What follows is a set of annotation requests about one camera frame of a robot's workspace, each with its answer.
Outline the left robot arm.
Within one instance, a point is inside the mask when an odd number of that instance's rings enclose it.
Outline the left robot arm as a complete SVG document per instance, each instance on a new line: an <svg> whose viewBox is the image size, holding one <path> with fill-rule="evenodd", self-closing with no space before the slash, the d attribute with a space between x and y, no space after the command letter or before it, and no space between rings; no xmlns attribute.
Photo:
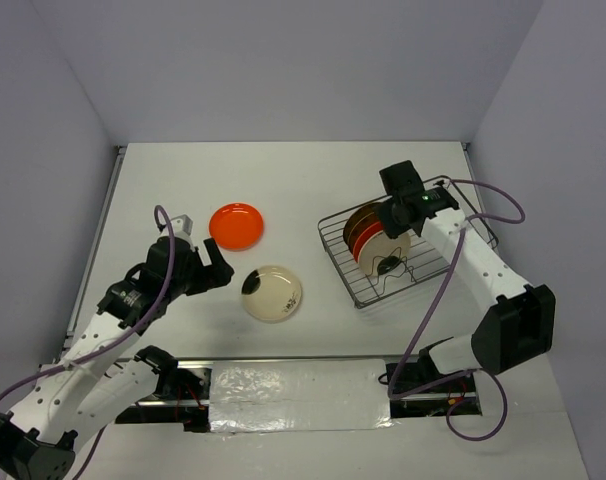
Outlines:
<svg viewBox="0 0 606 480"><path fill-rule="evenodd" d="M62 479L77 452L129 405L164 399L179 385L178 361L149 345L112 378L106 371L181 296L228 285L234 274L216 242L201 261L190 242L160 237L144 262L110 285L86 330L59 363L29 378L33 390L0 412L0 469L14 479Z"/></svg>

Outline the orange plate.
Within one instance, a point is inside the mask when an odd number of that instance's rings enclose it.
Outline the orange plate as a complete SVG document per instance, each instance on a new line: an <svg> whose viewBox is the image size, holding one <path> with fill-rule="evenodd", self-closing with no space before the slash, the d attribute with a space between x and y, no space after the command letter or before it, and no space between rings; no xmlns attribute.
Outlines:
<svg viewBox="0 0 606 480"><path fill-rule="evenodd" d="M219 247L240 251L253 247L261 239L264 219L252 205L230 203L214 212L208 229Z"/></svg>
<svg viewBox="0 0 606 480"><path fill-rule="evenodd" d="M352 250L353 258L356 262L359 261L360 253L364 247L364 245L369 241L369 239L376 234L378 234L383 229L383 226L380 221L376 221L375 223L369 225L356 239L354 243L354 247Z"/></svg>

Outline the beige plate with black pattern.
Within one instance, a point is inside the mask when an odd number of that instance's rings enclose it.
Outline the beige plate with black pattern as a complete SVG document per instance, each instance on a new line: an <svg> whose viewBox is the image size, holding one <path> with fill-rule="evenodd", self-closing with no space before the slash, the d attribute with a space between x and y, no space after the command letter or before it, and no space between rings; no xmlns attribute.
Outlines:
<svg viewBox="0 0 606 480"><path fill-rule="evenodd" d="M252 270L241 287L241 303L253 318L279 323L292 316L301 304L302 282L290 269L264 265Z"/></svg>

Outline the brown gold patterned plate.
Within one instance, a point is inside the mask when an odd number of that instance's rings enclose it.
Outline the brown gold patterned plate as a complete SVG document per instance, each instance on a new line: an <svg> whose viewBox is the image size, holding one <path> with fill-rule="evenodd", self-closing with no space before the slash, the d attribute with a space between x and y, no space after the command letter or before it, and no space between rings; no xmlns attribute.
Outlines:
<svg viewBox="0 0 606 480"><path fill-rule="evenodd" d="M348 246L348 249L350 252L352 252L353 247L354 247L354 243L357 239L357 237L371 224L375 223L376 221L379 221L378 216L376 214L376 212L366 216L365 218L363 218L352 230L350 236L348 237L347 241L345 241L345 243Z"/></svg>

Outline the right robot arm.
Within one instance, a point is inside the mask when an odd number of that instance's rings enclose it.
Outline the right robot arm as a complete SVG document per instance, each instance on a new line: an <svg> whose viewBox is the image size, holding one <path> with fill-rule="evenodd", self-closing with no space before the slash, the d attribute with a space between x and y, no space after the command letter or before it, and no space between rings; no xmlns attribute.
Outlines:
<svg viewBox="0 0 606 480"><path fill-rule="evenodd" d="M439 391L454 373L484 369L498 375L552 347L556 298L549 287L533 286L512 270L473 228L442 186L425 187L411 161L380 170L386 200L376 214L384 232L397 238L413 231L448 264L479 306L482 318L467 335L423 348L418 380Z"/></svg>

